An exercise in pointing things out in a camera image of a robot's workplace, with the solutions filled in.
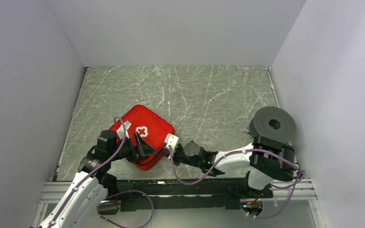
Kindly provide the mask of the grey filament spool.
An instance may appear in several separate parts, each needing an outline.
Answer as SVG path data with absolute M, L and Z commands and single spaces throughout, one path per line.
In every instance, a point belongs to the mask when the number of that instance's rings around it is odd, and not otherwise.
M 248 131 L 252 137 L 263 136 L 281 143 L 288 143 L 297 134 L 297 126 L 293 117 L 285 110 L 266 106 L 253 116 Z

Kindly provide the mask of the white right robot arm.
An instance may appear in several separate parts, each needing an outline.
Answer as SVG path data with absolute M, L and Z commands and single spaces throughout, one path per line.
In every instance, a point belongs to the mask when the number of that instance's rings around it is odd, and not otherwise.
M 294 162 L 294 148 L 264 136 L 255 137 L 252 143 L 244 147 L 218 152 L 207 151 L 195 142 L 181 146 L 179 138 L 172 134 L 167 135 L 164 142 L 173 171 L 177 165 L 185 164 L 203 172 L 190 185 L 199 183 L 207 176 L 216 177 L 231 170 L 249 168 L 243 192 L 248 197 L 255 197 L 275 180 L 292 181 L 294 172 L 298 170 Z

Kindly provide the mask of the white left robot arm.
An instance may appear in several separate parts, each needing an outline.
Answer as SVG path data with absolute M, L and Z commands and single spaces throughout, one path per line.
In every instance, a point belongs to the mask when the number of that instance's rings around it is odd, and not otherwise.
M 111 162 L 138 155 L 149 155 L 157 150 L 135 134 L 133 146 L 123 127 L 118 131 L 104 130 L 86 157 L 59 203 L 38 224 L 39 228 L 80 228 L 87 218 L 112 198 L 120 195 L 117 178 L 108 173 Z

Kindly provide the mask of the red medicine kit case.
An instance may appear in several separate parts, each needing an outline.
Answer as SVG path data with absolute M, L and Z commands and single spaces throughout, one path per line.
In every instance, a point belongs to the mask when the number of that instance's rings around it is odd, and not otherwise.
M 135 105 L 130 109 L 122 116 L 122 120 L 131 123 L 128 133 L 134 146 L 136 146 L 134 133 L 138 132 L 150 146 L 157 150 L 157 153 L 132 163 L 143 171 L 150 170 L 162 158 L 161 153 L 164 151 L 165 147 L 164 140 L 167 134 L 175 133 L 174 127 L 158 114 L 141 104 Z

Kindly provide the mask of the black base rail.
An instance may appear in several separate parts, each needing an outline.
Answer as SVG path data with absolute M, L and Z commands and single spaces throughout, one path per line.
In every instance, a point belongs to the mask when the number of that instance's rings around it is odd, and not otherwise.
M 121 211 L 130 212 L 139 209 L 197 209 L 225 208 L 239 209 L 241 202 L 273 198 L 268 185 L 263 190 L 247 187 L 244 178 L 210 178 L 202 182 L 185 186 L 176 180 L 119 180 L 120 191 L 143 191 L 152 200 L 140 193 L 125 193 L 118 199 Z

